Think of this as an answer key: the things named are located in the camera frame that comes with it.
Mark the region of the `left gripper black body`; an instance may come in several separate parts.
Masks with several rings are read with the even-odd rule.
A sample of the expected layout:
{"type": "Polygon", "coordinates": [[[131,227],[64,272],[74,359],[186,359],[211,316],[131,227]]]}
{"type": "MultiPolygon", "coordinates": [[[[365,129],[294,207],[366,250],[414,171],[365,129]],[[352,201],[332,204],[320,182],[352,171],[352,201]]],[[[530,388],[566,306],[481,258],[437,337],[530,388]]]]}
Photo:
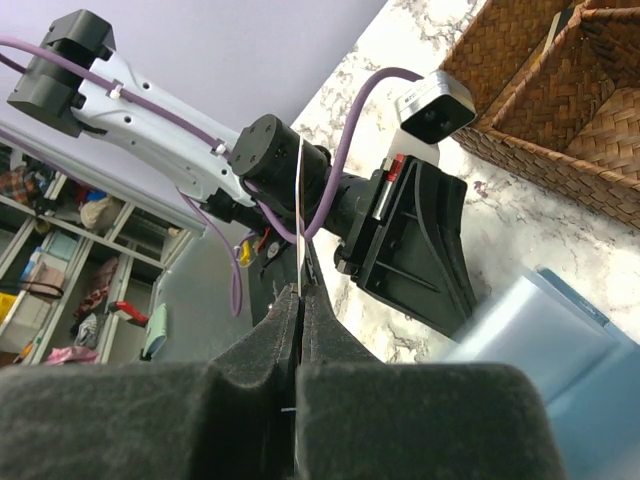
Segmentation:
{"type": "Polygon", "coordinates": [[[387,157],[370,178],[342,175],[334,202],[336,269],[357,285],[390,285],[415,273],[415,158],[387,157]]]}

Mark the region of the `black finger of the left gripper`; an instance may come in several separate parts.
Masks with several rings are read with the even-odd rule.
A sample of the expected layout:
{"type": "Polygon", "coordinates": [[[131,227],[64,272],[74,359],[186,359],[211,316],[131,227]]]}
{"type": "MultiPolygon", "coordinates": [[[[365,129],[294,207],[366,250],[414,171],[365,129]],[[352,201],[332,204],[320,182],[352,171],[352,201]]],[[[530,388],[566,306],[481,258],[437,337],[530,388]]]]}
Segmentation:
{"type": "Polygon", "coordinates": [[[415,253],[410,266],[415,273],[390,285],[356,285],[385,305],[452,338],[470,320],[477,301],[474,291],[472,300],[460,299],[456,286],[450,291],[451,284],[439,269],[432,244],[437,238],[435,184],[430,179],[430,169],[436,166],[414,158],[415,253]]]}
{"type": "Polygon", "coordinates": [[[430,169],[430,179],[435,184],[435,222],[437,238],[432,241],[435,258],[442,274],[446,276],[458,297],[473,299],[469,273],[461,242],[461,221],[467,184],[437,167],[430,169]]]}

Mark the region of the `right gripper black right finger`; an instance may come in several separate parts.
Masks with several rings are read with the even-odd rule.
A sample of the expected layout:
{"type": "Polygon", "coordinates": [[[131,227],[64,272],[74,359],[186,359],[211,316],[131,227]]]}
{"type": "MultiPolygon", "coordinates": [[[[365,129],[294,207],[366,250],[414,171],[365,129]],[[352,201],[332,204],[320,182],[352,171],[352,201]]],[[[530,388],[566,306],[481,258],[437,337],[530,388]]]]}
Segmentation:
{"type": "Polygon", "coordinates": [[[499,363],[387,365],[336,319],[322,287],[301,298],[301,479],[562,479],[543,402],[499,363]]]}

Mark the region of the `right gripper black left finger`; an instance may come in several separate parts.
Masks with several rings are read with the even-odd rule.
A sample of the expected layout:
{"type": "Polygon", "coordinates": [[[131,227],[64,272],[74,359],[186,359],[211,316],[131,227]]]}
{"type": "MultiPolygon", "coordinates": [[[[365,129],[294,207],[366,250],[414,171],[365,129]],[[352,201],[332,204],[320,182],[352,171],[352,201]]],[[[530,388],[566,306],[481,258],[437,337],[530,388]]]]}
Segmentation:
{"type": "Polygon", "coordinates": [[[4,369],[2,477],[290,477],[294,352],[245,336],[204,362],[4,369]]]}

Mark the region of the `gold credit card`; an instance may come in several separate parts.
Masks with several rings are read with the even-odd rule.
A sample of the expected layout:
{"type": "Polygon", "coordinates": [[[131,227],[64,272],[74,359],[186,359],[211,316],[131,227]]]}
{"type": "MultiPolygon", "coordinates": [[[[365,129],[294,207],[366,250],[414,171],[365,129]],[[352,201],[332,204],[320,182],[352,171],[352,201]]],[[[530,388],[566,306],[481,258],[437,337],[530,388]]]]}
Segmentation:
{"type": "Polygon", "coordinates": [[[306,256],[306,242],[304,238],[304,139],[299,137],[296,178],[295,178],[295,225],[296,225],[296,271],[298,297],[302,297],[303,290],[303,270],[306,256]]]}
{"type": "Polygon", "coordinates": [[[563,29],[563,26],[561,25],[562,15],[563,15],[563,12],[558,12],[554,15],[553,20],[550,24],[550,28],[549,28],[542,52],[546,52],[551,47],[555,37],[563,29]]]}

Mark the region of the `blue leather card holder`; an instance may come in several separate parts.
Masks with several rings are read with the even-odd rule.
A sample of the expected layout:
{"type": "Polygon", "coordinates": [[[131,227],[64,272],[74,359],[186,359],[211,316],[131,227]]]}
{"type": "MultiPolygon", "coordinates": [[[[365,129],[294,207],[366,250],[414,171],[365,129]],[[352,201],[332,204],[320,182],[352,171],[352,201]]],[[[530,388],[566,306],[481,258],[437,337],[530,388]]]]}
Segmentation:
{"type": "Polygon", "coordinates": [[[444,359],[524,372],[570,478],[638,478],[639,345],[551,270],[481,307],[444,359]]]}

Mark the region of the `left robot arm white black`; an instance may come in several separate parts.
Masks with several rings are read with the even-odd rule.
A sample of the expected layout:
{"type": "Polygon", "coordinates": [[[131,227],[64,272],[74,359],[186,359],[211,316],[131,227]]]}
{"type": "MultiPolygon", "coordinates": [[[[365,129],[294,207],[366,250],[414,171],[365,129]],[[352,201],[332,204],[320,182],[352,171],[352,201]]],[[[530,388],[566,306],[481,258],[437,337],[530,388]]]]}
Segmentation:
{"type": "Polygon", "coordinates": [[[111,25],[87,10],[55,20],[8,102],[71,137],[115,145],[165,175],[196,212],[238,222],[296,253],[297,291],[316,282],[312,240],[337,236],[336,269],[385,305],[452,336],[476,299],[460,240],[467,186],[438,167],[439,143],[475,117],[469,91],[446,72],[387,67],[364,83],[338,147],[306,141],[277,116],[235,132],[139,75],[117,52],[111,25]],[[401,131],[425,146],[389,151],[370,178],[344,166],[364,104],[385,79],[410,90],[396,103],[401,131]]]}

